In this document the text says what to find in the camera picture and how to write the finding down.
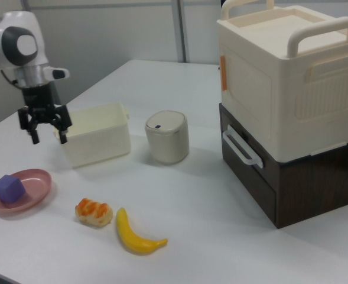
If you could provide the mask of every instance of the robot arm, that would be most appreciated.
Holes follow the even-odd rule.
[[[13,69],[22,90],[25,107],[18,110],[20,127],[34,144],[39,142],[37,125],[50,123],[65,143],[71,119],[65,105],[54,105],[50,82],[69,77],[69,71],[49,66],[43,35],[33,13],[12,11],[0,23],[0,70]]]

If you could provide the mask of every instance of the bread roll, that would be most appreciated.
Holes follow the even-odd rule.
[[[83,198],[75,206],[75,215],[81,222],[101,227],[112,220],[113,211],[107,203],[100,204],[91,199]]]

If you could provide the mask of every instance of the white plastic basket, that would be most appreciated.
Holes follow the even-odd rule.
[[[73,125],[62,148],[74,168],[131,151],[129,114],[120,102],[74,111],[70,117]],[[54,135],[59,139],[56,129]]]
[[[348,143],[348,17],[292,6],[218,20],[223,106],[278,162]]]

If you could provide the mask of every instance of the cylindrical container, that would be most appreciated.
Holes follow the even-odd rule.
[[[177,111],[158,112],[148,119],[145,131],[155,160],[172,164],[188,154],[188,122],[184,114]]]

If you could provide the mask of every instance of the toy cube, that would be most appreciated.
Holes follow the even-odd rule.
[[[25,194],[21,180],[15,176],[5,175],[0,179],[0,200],[15,203]]]

